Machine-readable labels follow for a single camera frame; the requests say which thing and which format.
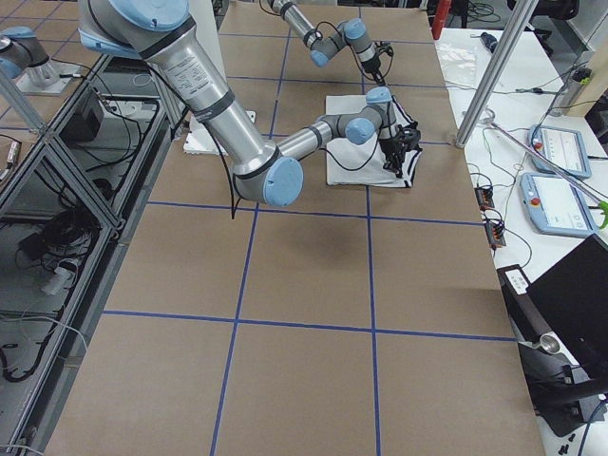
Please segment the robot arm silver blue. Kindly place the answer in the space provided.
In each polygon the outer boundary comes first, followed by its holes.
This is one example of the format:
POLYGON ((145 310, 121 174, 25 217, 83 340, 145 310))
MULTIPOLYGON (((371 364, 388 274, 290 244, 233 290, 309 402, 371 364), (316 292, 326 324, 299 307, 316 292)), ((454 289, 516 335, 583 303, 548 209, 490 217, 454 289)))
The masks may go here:
POLYGON ((188 2, 81 1, 78 6, 83 46, 155 66, 161 81, 231 158, 232 188, 244 200, 272 206, 293 203, 303 187, 301 159, 338 138, 358 145, 376 139, 385 170, 405 181, 415 171, 422 153, 418 124, 402 111, 380 70, 379 57, 391 47, 373 42, 359 18, 339 24, 332 36, 324 37, 295 3, 270 2, 317 66, 350 48, 377 84, 360 111, 323 115, 287 139, 273 142, 257 130, 203 49, 188 2))
POLYGON ((259 1, 261 9, 286 22, 309 50, 317 67, 325 67, 344 48, 351 51, 362 76, 378 86, 385 86, 394 51, 389 42, 374 42, 361 18, 353 18, 334 25, 309 21, 295 1, 259 1))

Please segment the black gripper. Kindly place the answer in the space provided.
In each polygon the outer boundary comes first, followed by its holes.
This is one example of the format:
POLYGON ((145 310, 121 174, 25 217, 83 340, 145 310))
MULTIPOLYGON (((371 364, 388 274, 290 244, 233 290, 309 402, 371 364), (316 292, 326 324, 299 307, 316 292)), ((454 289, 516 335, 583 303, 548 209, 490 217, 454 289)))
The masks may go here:
POLYGON ((390 58, 394 56, 394 51, 390 42, 370 42, 364 50, 358 51, 358 60, 365 73, 371 76, 378 86, 385 86, 384 73, 381 70, 382 54, 387 54, 390 58))
POLYGON ((406 153, 422 151, 422 147, 419 145, 420 139, 421 132, 416 128, 416 124, 407 127, 398 125, 394 134, 379 139, 380 148, 385 157, 384 165, 399 166, 393 169, 397 179, 402 179, 404 176, 402 165, 405 162, 406 153))

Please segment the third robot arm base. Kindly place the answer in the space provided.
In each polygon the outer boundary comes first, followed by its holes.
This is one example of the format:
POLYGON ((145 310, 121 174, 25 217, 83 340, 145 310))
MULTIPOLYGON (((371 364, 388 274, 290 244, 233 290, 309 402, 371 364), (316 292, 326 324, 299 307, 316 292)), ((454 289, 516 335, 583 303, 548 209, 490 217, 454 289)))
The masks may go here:
POLYGON ((51 59, 34 31, 19 26, 1 31, 1 72, 25 94, 59 95, 81 66, 51 59))

